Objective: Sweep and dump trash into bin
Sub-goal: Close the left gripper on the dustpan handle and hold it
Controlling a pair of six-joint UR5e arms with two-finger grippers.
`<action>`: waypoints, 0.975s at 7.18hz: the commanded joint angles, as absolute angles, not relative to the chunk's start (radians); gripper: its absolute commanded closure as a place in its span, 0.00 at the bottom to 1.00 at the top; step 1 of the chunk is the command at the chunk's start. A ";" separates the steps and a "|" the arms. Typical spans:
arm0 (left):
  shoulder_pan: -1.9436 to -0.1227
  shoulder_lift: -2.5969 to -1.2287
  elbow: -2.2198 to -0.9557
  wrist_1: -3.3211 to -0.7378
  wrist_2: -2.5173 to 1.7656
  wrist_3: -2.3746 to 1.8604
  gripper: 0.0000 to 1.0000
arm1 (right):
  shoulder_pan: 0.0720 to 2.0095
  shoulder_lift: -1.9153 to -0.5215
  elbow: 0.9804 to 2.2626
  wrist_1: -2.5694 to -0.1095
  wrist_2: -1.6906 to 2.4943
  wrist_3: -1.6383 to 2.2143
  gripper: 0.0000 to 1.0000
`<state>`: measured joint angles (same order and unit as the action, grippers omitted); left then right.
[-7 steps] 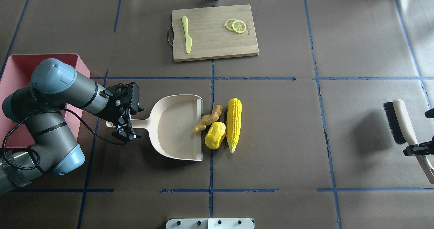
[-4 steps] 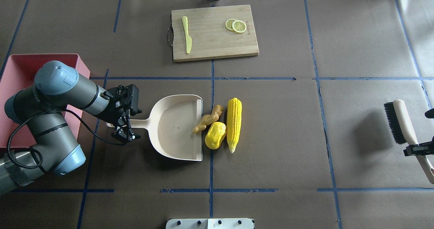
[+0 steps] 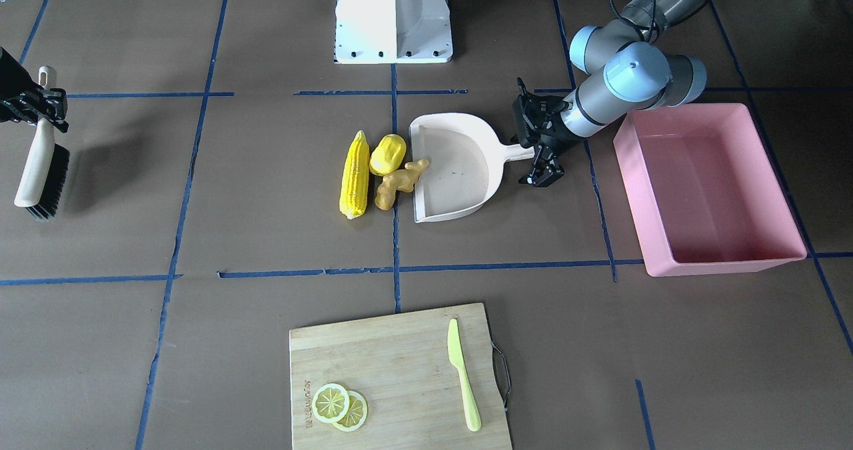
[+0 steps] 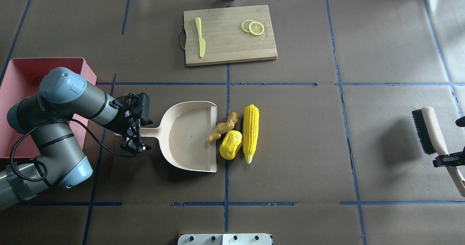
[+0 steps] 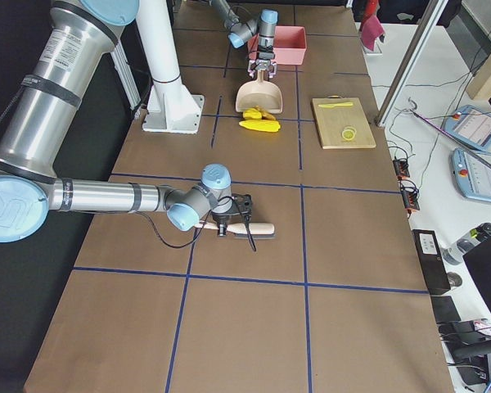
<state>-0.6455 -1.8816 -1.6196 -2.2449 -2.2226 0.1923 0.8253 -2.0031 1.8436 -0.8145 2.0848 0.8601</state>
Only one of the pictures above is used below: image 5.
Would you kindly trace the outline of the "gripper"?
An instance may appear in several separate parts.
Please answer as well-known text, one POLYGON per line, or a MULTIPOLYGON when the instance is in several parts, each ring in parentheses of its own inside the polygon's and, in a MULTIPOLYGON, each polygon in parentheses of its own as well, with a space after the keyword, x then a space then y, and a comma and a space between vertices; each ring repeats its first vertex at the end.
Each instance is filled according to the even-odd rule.
MULTIPOLYGON (((274 37, 272 35, 259 35, 257 45, 257 59, 262 61, 271 61, 268 66, 268 77, 274 78, 277 73, 277 63, 272 61, 275 58, 274 50, 274 37)), ((248 74, 250 77, 255 77, 257 73, 257 62, 255 60, 249 60, 248 74)))
POLYGON ((218 225, 218 236, 225 237, 230 232, 230 222, 233 217, 238 216, 235 202, 229 202, 211 211, 213 221, 218 225))

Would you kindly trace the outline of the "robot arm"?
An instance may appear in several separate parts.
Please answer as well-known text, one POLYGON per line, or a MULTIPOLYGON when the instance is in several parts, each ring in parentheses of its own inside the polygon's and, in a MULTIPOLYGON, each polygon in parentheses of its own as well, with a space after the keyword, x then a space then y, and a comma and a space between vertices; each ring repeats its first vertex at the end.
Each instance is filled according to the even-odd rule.
POLYGON ((263 71, 269 79, 273 78, 277 73, 274 39, 278 12, 263 9, 259 16, 251 17, 247 22, 241 22, 227 1, 209 1, 209 5, 223 20, 224 27, 228 31, 228 39, 234 48, 242 47, 251 39, 255 39, 257 48, 255 51, 250 51, 254 57, 249 60, 247 68, 250 76, 255 77, 259 71, 263 71))
POLYGON ((61 228, 59 215, 163 217, 176 232, 199 234, 232 202, 231 169, 198 147, 205 99, 176 67, 164 1, 0 1, 0 246, 39 243, 61 228), (127 31, 146 59, 145 94, 160 99, 164 128, 145 130, 146 103, 128 107, 112 52, 127 31), (113 174, 133 129, 143 129, 136 157, 146 173, 113 174))

